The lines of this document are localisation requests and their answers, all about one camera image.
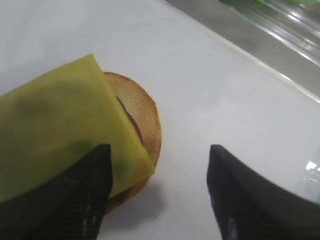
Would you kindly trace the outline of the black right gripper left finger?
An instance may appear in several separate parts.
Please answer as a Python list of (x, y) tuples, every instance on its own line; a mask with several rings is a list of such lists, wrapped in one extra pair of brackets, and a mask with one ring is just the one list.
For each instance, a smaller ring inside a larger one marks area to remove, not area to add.
[(111, 147), (100, 144), (59, 175), (1, 203), (0, 238), (95, 240), (111, 189)]

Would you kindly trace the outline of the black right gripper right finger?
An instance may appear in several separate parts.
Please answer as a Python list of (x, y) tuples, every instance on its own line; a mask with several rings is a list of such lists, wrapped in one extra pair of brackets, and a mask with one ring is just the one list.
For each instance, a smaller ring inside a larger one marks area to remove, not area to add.
[(223, 240), (318, 240), (320, 206), (264, 178), (222, 145), (209, 151), (206, 183)]

